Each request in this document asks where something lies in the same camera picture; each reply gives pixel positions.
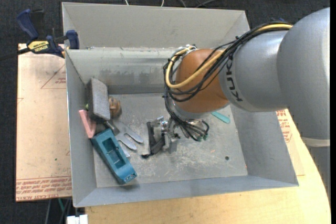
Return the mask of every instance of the yellow clamp label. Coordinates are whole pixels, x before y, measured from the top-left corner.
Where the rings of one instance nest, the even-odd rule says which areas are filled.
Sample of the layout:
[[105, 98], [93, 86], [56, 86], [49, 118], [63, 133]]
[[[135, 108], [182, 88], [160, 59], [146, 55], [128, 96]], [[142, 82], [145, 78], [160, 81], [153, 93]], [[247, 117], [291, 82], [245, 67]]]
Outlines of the yellow clamp label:
[[34, 52], [39, 52], [39, 51], [47, 49], [49, 47], [48, 45], [49, 45], [49, 42], [46, 41], [46, 40], [43, 40], [43, 41], [33, 41], [32, 43], [30, 43], [28, 45], [28, 48], [30, 50], [33, 50]]

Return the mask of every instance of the pink object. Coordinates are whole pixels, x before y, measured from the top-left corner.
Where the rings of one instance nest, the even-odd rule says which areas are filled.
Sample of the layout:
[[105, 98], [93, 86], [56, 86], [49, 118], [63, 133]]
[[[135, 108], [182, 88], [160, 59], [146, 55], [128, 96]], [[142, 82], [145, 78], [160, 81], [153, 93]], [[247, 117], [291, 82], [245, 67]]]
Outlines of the pink object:
[[83, 121], [86, 134], [88, 135], [89, 138], [92, 138], [96, 132], [96, 122], [90, 119], [88, 112], [86, 110], [80, 110], [79, 115]]

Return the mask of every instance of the metal tool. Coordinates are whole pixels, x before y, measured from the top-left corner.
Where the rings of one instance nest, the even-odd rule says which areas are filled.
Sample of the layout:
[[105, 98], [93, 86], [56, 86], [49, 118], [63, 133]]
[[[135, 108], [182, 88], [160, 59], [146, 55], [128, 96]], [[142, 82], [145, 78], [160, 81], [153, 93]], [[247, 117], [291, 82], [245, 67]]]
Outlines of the metal tool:
[[[131, 150], [136, 151], [136, 145], [127, 138], [127, 136], [129, 136], [130, 138], [132, 138], [133, 140], [135, 140], [138, 143], [143, 143], [143, 139], [141, 136], [139, 136], [138, 134], [136, 134], [134, 131], [132, 131], [131, 128], [129, 128], [127, 125], [125, 125], [123, 122], [121, 122], [120, 120], [109, 120], [106, 121], [105, 126], [110, 128], [116, 139], [118, 141], [120, 141], [123, 145], [125, 145], [126, 147], [128, 147]], [[129, 157], [130, 154], [123, 148], [124, 153], [126, 155], [126, 157]]]

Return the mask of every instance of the small brown object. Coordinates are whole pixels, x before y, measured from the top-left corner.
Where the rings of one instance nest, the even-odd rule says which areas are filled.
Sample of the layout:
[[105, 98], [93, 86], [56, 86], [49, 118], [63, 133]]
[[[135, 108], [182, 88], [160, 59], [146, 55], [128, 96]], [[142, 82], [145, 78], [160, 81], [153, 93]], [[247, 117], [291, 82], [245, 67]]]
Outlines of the small brown object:
[[121, 115], [120, 101], [114, 97], [109, 98], [111, 118], [115, 119]]

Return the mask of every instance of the yellow cable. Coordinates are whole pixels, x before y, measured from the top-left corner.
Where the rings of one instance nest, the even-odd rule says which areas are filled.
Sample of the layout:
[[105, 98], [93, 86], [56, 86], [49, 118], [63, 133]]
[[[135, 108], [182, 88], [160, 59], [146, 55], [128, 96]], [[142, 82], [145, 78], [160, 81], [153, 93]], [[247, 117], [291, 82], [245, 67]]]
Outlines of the yellow cable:
[[[267, 26], [263, 26], [260, 27], [259, 29], [255, 30], [255, 32], [257, 31], [262, 31], [262, 30], [266, 30], [266, 29], [273, 29], [273, 28], [285, 28], [285, 29], [290, 29], [292, 27], [292, 25], [287, 25], [287, 24], [274, 24], [274, 25], [267, 25]], [[169, 75], [171, 72], [171, 69], [173, 67], [173, 61], [176, 59], [177, 56], [182, 55], [183, 53], [189, 51], [189, 48], [183, 49], [179, 52], [177, 52], [171, 59], [170, 63], [168, 64], [167, 67], [167, 71], [166, 71], [166, 76], [165, 76], [165, 82], [167, 84], [167, 86], [171, 89], [177, 89], [180, 87], [185, 86], [186, 84], [188, 84], [189, 82], [191, 82], [193, 79], [195, 79], [200, 73], [202, 73], [208, 66], [212, 65], [224, 52], [225, 50], [221, 51], [221, 53], [217, 54], [215, 57], [213, 57], [211, 60], [209, 60], [208, 62], [206, 62], [205, 65], [203, 65], [200, 69], [197, 70], [197, 72], [193, 73], [189, 78], [185, 79], [184, 81], [182, 81], [179, 84], [171, 84], [169, 81]]]
[[189, 78], [185, 79], [183, 82], [181, 82], [179, 84], [171, 84], [170, 81], [169, 81], [169, 74], [170, 74], [170, 71], [171, 71], [172, 66], [173, 66], [173, 62], [172, 61], [177, 56], [176, 57], [172, 57], [172, 61], [169, 63], [169, 65], [167, 67], [167, 71], [166, 71], [165, 81], [166, 81], [167, 86], [169, 88], [172, 88], [172, 89], [177, 89], [177, 88], [185, 86], [190, 81], [192, 81], [193, 79], [195, 79], [195, 77], [197, 77], [199, 74], [201, 74], [208, 66], [210, 66], [211, 64], [213, 64], [224, 52], [225, 52], [225, 50], [221, 51], [221, 53], [217, 54], [214, 58], [212, 58], [211, 60], [209, 60], [208, 62], [206, 62], [205, 65], [203, 65], [200, 69], [198, 69], [195, 73], [193, 73]]
[[279, 27], [290, 29], [290, 28], [292, 28], [292, 26], [293, 25], [287, 25], [287, 24], [266, 25], [266, 26], [262, 26], [259, 29], [255, 30], [255, 32], [266, 30], [266, 29], [279, 28]]

